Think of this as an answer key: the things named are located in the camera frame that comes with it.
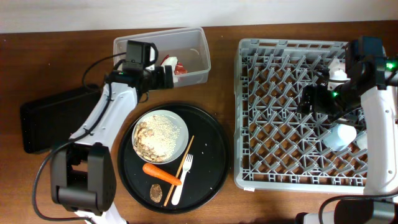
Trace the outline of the pink bowl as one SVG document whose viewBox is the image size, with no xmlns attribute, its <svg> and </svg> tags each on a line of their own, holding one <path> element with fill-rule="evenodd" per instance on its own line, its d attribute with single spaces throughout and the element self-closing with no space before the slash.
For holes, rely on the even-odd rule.
<svg viewBox="0 0 398 224">
<path fill-rule="evenodd" d="M 349 80 L 345 72 L 345 63 L 340 62 L 337 58 L 334 58 L 328 66 L 329 79 L 338 81 Z"/>
</svg>

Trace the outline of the small white tissue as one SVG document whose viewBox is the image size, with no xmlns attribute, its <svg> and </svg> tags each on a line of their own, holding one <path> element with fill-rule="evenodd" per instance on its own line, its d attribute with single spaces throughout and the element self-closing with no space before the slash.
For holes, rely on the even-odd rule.
<svg viewBox="0 0 398 224">
<path fill-rule="evenodd" d="M 174 83 L 178 82 L 178 78 L 176 77 L 176 74 L 175 74 L 175 68 L 176 68 L 177 64 L 178 64 L 178 58 L 177 57 L 171 57 L 170 55 L 167 55 L 163 59 L 162 63 L 160 64 L 162 67 L 165 67 L 165 66 L 171 66 L 172 67 L 172 76 L 173 76 L 173 82 Z"/>
</svg>

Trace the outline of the red snack wrapper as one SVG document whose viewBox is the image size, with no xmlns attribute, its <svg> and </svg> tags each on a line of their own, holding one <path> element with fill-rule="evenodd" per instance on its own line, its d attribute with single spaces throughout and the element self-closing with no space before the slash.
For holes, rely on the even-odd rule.
<svg viewBox="0 0 398 224">
<path fill-rule="evenodd" d="M 182 74 L 186 74 L 186 73 L 188 73 L 187 70 L 185 69 L 183 64 L 178 61 L 178 64 L 177 64 L 177 66 L 175 68 L 175 74 L 176 75 L 182 75 Z"/>
</svg>

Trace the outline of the grey bowl with food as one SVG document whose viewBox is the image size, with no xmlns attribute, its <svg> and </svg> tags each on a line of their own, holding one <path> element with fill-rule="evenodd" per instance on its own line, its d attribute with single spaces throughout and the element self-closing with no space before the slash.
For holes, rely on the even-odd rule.
<svg viewBox="0 0 398 224">
<path fill-rule="evenodd" d="M 137 120 L 131 141 L 144 161 L 167 164 L 184 153 L 189 142 L 188 127 L 177 113 L 154 110 Z"/>
</svg>

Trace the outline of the orange carrot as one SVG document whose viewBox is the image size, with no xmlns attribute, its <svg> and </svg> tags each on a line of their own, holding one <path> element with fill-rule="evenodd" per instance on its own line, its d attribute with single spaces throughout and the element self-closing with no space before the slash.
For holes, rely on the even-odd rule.
<svg viewBox="0 0 398 224">
<path fill-rule="evenodd" d="M 180 179 L 176 178 L 175 176 L 167 173 L 166 171 L 158 168 L 157 166 L 155 166 L 151 163 L 145 163 L 142 167 L 142 170 L 147 175 L 158 178 L 158 179 L 168 182 L 172 185 L 180 185 L 181 184 Z"/>
</svg>

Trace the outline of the white plastic fork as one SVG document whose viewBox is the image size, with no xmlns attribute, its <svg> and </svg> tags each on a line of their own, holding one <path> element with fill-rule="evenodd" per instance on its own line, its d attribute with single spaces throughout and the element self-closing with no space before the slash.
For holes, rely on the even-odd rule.
<svg viewBox="0 0 398 224">
<path fill-rule="evenodd" d="M 185 182 L 186 175 L 188 171 L 191 169 L 193 163 L 193 155 L 192 154 L 187 154 L 185 161 L 183 163 L 182 167 L 182 174 L 180 177 L 181 184 L 177 186 L 177 188 L 174 191 L 173 197 L 171 199 L 172 205 L 178 205 L 181 195 L 182 195 L 182 190 L 183 190 L 183 185 Z"/>
</svg>

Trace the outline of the brown nut shell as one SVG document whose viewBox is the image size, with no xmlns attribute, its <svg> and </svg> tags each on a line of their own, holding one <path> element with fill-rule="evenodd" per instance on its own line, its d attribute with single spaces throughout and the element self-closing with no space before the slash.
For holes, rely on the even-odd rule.
<svg viewBox="0 0 398 224">
<path fill-rule="evenodd" d="M 162 200 L 162 189 L 159 184 L 153 184 L 150 188 L 150 199 L 155 203 L 160 203 Z"/>
</svg>

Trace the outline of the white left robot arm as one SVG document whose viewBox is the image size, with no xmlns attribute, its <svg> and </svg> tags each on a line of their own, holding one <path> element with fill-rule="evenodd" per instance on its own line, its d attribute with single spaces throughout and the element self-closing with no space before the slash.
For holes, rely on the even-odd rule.
<svg viewBox="0 0 398 224">
<path fill-rule="evenodd" d="M 123 122 L 150 90 L 173 88 L 171 67 L 156 66 L 153 43 L 130 40 L 124 56 L 104 78 L 101 97 L 82 126 L 51 151 L 54 203 L 87 223 L 125 223 L 114 204 L 116 176 L 111 148 Z"/>
</svg>

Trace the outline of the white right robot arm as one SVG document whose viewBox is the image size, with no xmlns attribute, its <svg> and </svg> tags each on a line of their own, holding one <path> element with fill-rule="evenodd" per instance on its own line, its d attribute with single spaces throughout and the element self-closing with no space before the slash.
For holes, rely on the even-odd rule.
<svg viewBox="0 0 398 224">
<path fill-rule="evenodd" d="M 397 223 L 397 57 L 384 54 L 382 40 L 362 36 L 346 45 L 348 79 L 330 90 L 306 86 L 302 114 L 332 121 L 362 108 L 367 128 L 368 174 L 362 195 L 324 201 L 317 213 L 299 213 L 296 223 Z"/>
</svg>

